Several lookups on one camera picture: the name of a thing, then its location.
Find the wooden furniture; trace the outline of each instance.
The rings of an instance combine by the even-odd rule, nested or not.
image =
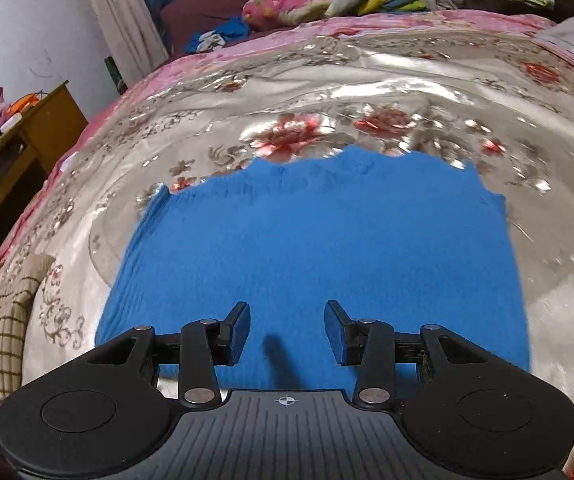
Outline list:
[[[67,81],[0,136],[0,244],[87,126],[66,85]]]

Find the orange object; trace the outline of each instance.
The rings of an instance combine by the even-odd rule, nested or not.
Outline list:
[[[36,94],[27,94],[25,97],[21,97],[18,101],[10,106],[10,116],[17,112],[24,111],[24,108],[26,108],[27,105],[34,106],[39,101],[40,99]]]

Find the metal screw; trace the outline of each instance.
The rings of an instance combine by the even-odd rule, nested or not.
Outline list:
[[[389,400],[389,392],[382,388],[365,388],[358,396],[367,404],[382,404]]]
[[[212,400],[216,394],[209,388],[192,388],[185,392],[185,400],[192,404],[204,404]]]

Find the maroon fabric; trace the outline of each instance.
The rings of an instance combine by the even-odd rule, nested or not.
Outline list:
[[[160,17],[173,46],[170,60],[185,55],[185,47],[195,32],[214,30],[228,19],[240,16],[243,5],[248,1],[250,0],[174,0],[164,7],[160,11]],[[261,38],[276,30],[253,32],[247,39]]]

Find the gray ribbed plate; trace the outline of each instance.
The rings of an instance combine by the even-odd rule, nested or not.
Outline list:
[[[562,480],[550,472],[542,480]],[[385,413],[342,393],[234,391],[182,416],[141,463],[103,480],[464,480],[429,462]]]

